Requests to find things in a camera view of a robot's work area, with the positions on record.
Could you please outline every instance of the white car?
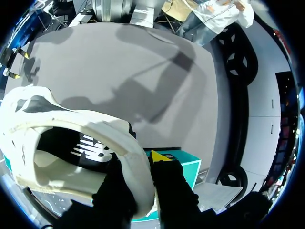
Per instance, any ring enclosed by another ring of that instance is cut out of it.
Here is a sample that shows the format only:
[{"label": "white car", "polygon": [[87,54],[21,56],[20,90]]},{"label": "white car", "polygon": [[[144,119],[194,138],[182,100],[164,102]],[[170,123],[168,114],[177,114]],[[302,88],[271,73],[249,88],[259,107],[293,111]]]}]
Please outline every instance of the white car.
[{"label": "white car", "polygon": [[246,29],[234,23],[217,36],[230,84],[231,130],[216,182],[243,187],[233,203],[259,191],[268,177],[281,131],[277,77],[293,79],[283,46],[262,25],[254,21]]}]

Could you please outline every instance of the white paper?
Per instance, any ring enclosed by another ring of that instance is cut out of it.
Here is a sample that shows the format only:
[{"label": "white paper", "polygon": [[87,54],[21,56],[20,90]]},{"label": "white paper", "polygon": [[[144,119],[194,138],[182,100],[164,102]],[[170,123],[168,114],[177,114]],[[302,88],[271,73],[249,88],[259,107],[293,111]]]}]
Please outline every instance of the white paper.
[{"label": "white paper", "polygon": [[199,196],[199,209],[222,209],[227,206],[242,190],[242,187],[230,187],[211,183],[202,183],[194,187]]}]

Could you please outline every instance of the new balance logo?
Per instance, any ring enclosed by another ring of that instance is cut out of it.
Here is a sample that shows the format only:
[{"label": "new balance logo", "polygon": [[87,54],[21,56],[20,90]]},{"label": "new balance logo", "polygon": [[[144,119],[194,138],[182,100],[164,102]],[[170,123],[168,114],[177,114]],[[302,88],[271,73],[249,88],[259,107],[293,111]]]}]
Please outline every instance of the new balance logo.
[{"label": "new balance logo", "polygon": [[93,139],[92,137],[82,135],[80,142],[71,151],[71,154],[81,156],[85,154],[86,159],[107,162],[111,160],[109,148],[103,145],[101,142]]}]

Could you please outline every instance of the teal box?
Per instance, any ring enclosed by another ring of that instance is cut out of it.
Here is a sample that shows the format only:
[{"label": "teal box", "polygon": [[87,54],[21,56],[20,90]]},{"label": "teal box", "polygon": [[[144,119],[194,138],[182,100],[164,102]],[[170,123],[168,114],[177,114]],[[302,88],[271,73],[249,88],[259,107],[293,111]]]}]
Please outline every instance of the teal box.
[{"label": "teal box", "polygon": [[[189,184],[191,189],[194,188],[195,182],[198,176],[201,159],[183,151],[183,150],[166,150],[166,151],[158,151],[159,154],[166,156],[167,158],[171,160],[178,160],[180,164],[183,166],[183,175],[186,180],[186,182]],[[149,216],[143,217],[141,219],[135,219],[132,222],[144,222],[144,221],[150,221],[154,219],[158,219],[158,212],[153,212]]]}]

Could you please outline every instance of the black cable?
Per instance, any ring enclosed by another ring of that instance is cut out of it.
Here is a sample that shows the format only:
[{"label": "black cable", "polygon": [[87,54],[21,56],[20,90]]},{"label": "black cable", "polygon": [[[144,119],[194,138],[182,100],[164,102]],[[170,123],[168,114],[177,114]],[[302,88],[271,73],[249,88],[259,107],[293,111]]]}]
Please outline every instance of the black cable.
[{"label": "black cable", "polygon": [[88,0],[84,0],[84,2],[82,3],[82,5],[81,5],[81,7],[79,8],[79,11],[76,13],[76,15],[77,14],[79,14],[82,10],[83,10],[83,6],[84,6],[84,3],[85,3],[85,7],[87,6],[87,2],[88,2]]},{"label": "black cable", "polygon": [[172,0],[172,2],[171,2],[170,8],[169,8],[166,12],[164,12],[164,13],[167,13],[168,11],[170,11],[171,8],[172,8],[172,5],[173,5],[173,0]]}]

